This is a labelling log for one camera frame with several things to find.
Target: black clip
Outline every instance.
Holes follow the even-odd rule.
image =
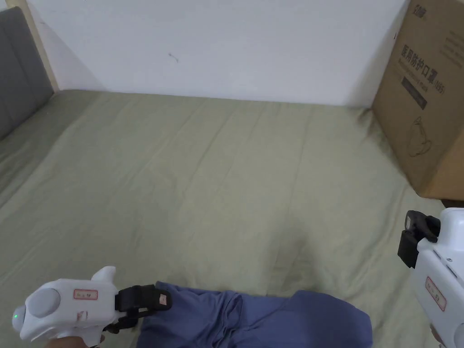
[[[154,285],[131,286],[119,291],[115,296],[115,310],[126,312],[126,316],[105,327],[104,331],[117,334],[121,329],[135,327],[139,318],[168,310],[171,307],[172,298],[168,291],[157,289]]]
[[[405,229],[401,233],[398,256],[409,268],[415,268],[417,262],[417,244],[426,238],[431,243],[438,241],[440,235],[440,220],[426,216],[421,212],[410,210],[406,214]]]

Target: cardboard box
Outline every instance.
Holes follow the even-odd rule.
[[[464,200],[464,3],[411,1],[373,110],[420,196]]]

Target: hand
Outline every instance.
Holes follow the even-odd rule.
[[[432,335],[433,337],[435,337],[435,339],[440,342],[441,344],[443,344],[443,341],[441,340],[440,336],[438,335],[438,332],[435,330],[435,328],[433,327],[432,324],[430,324],[430,330],[432,330]]]
[[[105,340],[105,336],[100,338],[100,343]],[[63,337],[51,340],[45,348],[89,348],[85,345],[81,337]]]

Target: white controller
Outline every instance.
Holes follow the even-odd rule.
[[[440,215],[438,241],[422,239],[412,284],[447,348],[464,348],[464,209]]]
[[[96,346],[103,329],[125,315],[115,310],[115,271],[107,266],[91,280],[58,279],[42,285],[14,311],[13,327],[23,340],[79,336],[88,347]]]

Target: blue pants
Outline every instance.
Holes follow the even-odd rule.
[[[158,282],[173,306],[143,321],[137,348],[370,348],[369,316],[332,296],[290,298],[181,288]]]

